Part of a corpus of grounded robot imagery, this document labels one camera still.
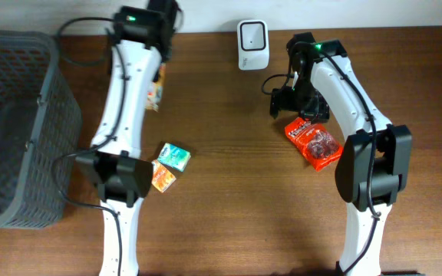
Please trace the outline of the red candy bag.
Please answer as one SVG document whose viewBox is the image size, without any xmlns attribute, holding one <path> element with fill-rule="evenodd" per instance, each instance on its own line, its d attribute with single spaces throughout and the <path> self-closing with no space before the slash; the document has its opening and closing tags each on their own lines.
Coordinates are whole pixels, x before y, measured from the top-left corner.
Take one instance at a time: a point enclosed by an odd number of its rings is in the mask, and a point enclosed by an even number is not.
<svg viewBox="0 0 442 276">
<path fill-rule="evenodd" d="M 317 171 L 340 159 L 341 144 L 320 123 L 297 117 L 285 127 L 285 135 Z"/>
</svg>

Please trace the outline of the green tissue pack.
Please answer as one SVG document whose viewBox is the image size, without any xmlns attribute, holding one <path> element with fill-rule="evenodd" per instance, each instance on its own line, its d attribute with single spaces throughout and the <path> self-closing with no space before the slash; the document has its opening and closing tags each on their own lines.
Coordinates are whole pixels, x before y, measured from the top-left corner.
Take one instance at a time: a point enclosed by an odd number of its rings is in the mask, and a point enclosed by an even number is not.
<svg viewBox="0 0 442 276">
<path fill-rule="evenodd" d="M 183 172 L 189 162 L 191 153 L 170 143 L 165 143 L 160 151 L 157 160 L 180 172 Z"/>
</svg>

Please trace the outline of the cream snack bag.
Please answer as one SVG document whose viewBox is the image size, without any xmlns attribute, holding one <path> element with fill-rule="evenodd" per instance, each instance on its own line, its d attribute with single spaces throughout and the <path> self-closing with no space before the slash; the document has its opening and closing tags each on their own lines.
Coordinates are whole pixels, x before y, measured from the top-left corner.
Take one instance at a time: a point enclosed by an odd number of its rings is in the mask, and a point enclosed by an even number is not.
<svg viewBox="0 0 442 276">
<path fill-rule="evenodd" d="M 163 83 L 165 79 L 166 64 L 162 63 L 158 70 L 157 81 L 154 81 L 150 85 L 150 89 L 147 93 L 147 103 L 145 108 L 147 110 L 158 111 L 161 98 L 163 96 Z"/>
</svg>

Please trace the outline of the orange tissue pack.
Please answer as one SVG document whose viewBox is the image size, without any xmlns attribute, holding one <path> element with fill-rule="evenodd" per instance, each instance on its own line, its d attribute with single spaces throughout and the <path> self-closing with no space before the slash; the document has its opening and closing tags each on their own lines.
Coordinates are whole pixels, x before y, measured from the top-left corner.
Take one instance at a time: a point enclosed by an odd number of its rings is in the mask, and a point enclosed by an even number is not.
<svg viewBox="0 0 442 276">
<path fill-rule="evenodd" d="M 158 160 L 154 160 L 152 185 L 161 193 L 164 193 L 175 181 L 176 177 L 168 168 Z"/>
</svg>

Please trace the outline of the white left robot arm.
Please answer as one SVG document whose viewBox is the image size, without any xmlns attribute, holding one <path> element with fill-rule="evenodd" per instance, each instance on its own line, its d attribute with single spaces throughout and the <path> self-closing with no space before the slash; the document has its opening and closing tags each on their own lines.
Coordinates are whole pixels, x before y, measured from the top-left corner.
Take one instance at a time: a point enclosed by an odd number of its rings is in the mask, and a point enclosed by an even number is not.
<svg viewBox="0 0 442 276">
<path fill-rule="evenodd" d="M 101 275 L 138 275 L 137 230 L 153 165 L 140 158 L 148 93 L 171 58 L 183 11 L 176 1 L 123 6 L 111 19 L 110 83 L 91 148 L 76 160 L 95 185 L 104 217 Z"/>
</svg>

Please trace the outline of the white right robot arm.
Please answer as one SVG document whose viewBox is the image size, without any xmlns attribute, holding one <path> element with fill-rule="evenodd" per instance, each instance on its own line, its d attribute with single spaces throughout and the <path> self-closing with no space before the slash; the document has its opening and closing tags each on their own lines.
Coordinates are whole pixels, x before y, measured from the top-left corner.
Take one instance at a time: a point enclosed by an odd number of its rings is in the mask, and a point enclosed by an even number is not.
<svg viewBox="0 0 442 276">
<path fill-rule="evenodd" d="M 294 35 L 284 84 L 270 91 L 272 117 L 282 110 L 325 123 L 331 115 L 345 138 L 335 184 L 346 204 L 345 245 L 337 275 L 380 275 L 384 224 L 407 184 L 412 134 L 394 125 L 359 83 L 338 39 L 317 42 L 312 33 Z"/>
</svg>

